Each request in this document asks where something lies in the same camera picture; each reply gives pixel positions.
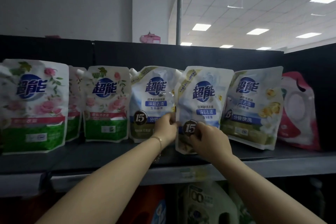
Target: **person's left hand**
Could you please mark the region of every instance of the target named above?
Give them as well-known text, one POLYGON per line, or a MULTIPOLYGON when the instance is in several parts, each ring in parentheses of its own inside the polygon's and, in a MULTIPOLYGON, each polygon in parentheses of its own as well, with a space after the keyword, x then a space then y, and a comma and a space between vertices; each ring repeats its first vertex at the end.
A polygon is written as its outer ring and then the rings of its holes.
POLYGON ((153 136, 162 139, 162 149, 175 140, 178 127, 174 112, 166 113, 155 122, 153 136))

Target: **gold bracelet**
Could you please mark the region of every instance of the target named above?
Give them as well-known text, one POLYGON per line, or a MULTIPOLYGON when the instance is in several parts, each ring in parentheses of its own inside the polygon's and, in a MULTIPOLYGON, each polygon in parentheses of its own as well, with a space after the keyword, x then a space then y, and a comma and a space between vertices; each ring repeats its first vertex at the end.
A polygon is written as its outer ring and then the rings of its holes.
POLYGON ((160 153, 157 155, 157 157, 154 159, 154 162, 157 163, 159 162, 160 156, 161 156, 161 150, 162 150, 162 139, 157 136, 151 136, 150 138, 156 138, 160 142, 160 153))

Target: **metal pole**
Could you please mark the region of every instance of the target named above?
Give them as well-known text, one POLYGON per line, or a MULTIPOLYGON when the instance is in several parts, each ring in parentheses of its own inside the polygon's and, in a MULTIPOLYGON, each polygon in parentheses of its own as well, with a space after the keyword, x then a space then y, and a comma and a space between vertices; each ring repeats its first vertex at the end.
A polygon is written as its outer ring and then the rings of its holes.
POLYGON ((182 0, 177 0, 176 45, 181 45, 182 0))

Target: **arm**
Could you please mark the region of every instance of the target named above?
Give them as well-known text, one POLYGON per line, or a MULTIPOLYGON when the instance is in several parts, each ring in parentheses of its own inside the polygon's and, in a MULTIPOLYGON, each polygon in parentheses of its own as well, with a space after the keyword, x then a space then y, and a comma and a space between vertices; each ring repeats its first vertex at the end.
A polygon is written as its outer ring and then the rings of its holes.
MULTIPOLYGON (((162 149, 176 137, 174 119, 168 113, 155 123, 153 136, 162 139, 162 149)), ((78 183, 37 224, 116 223, 159 153, 160 142, 149 138, 78 183)))
POLYGON ((199 122, 190 140, 196 152, 211 162, 233 185, 256 223, 325 223, 235 157, 228 137, 218 128, 199 122))

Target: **pink package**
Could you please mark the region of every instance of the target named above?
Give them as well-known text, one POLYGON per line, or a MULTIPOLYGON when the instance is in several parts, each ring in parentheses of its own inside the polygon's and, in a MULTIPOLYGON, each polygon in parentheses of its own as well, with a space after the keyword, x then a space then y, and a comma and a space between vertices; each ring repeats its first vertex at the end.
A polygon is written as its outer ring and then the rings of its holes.
POLYGON ((283 114, 278 138, 295 147, 321 150, 313 89, 299 72, 283 73, 281 88, 283 114))

